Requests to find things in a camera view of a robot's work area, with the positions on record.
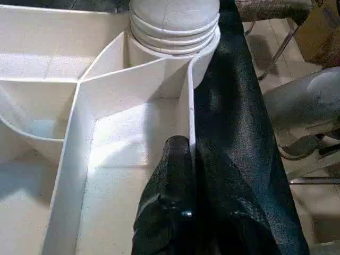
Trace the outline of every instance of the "white plastic tray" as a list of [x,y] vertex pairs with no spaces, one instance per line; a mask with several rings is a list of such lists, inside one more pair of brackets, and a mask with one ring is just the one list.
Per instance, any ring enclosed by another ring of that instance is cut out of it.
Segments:
[[218,42],[175,58],[128,14],[1,6],[1,253],[129,254],[164,142],[194,151],[193,88]]

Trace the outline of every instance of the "white floor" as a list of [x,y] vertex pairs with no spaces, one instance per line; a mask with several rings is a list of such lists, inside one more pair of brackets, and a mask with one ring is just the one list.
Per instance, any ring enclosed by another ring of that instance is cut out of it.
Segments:
[[34,150],[0,165],[1,254],[39,253],[56,170]]
[[131,253],[137,205],[165,141],[176,134],[177,103],[159,99],[97,121],[78,255]]
[[[253,31],[246,37],[253,57],[257,75],[261,75],[270,59],[278,50],[289,31],[286,20],[256,22]],[[306,63],[293,39],[283,52],[269,75],[260,81],[262,92],[279,87],[299,77],[321,70],[321,66]],[[290,171],[290,162],[284,162]],[[340,173],[340,165],[314,173],[319,176],[334,176]],[[310,245],[340,240],[340,188],[335,185],[291,186],[305,237]]]

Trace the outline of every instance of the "cardboard box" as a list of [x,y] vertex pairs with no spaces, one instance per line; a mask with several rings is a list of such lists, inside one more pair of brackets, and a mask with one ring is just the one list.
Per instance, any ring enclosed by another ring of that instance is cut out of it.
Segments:
[[340,65],[340,0],[317,0],[295,40],[305,61]]

